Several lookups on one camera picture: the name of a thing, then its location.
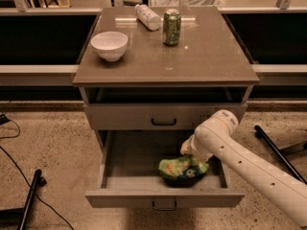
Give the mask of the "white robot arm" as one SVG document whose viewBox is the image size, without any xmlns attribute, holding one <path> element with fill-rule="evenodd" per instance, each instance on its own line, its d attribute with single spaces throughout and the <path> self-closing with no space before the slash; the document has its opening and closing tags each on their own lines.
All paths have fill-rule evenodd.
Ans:
<svg viewBox="0 0 307 230">
<path fill-rule="evenodd" d="M 197 126 L 180 152 L 205 161 L 216 156 L 306 230 L 307 185 L 233 140 L 238 125 L 232 112 L 219 110 Z"/>
</svg>

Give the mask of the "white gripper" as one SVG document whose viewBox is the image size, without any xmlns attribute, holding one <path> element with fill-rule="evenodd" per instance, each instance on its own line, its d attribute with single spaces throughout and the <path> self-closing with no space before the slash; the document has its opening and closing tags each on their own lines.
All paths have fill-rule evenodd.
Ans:
<svg viewBox="0 0 307 230">
<path fill-rule="evenodd" d="M 189 141 L 186 140 L 182 143 L 180 148 L 182 155 L 194 155 L 198 160 L 206 162 L 213 154 L 209 152 L 194 135 L 191 135 Z"/>
</svg>

